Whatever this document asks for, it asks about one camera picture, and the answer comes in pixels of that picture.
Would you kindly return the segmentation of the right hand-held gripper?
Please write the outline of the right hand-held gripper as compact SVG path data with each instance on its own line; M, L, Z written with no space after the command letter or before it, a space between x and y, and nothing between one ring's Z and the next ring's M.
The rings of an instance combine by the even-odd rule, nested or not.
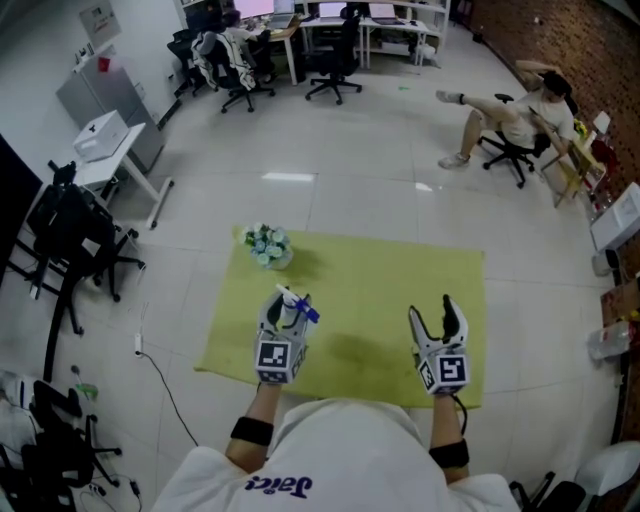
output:
M469 325L457 302L443 296L442 339L430 335L420 312L411 305L408 320L413 336L414 362L419 377L429 395L453 395L470 382L466 355Z

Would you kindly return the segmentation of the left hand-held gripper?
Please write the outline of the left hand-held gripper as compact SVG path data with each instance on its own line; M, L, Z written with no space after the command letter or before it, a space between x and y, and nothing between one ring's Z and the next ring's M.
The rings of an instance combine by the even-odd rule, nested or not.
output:
M287 328L278 328L283 294L271 294L258 315L254 369L260 384L291 384L306 358L306 331L312 309L310 294L287 299Z

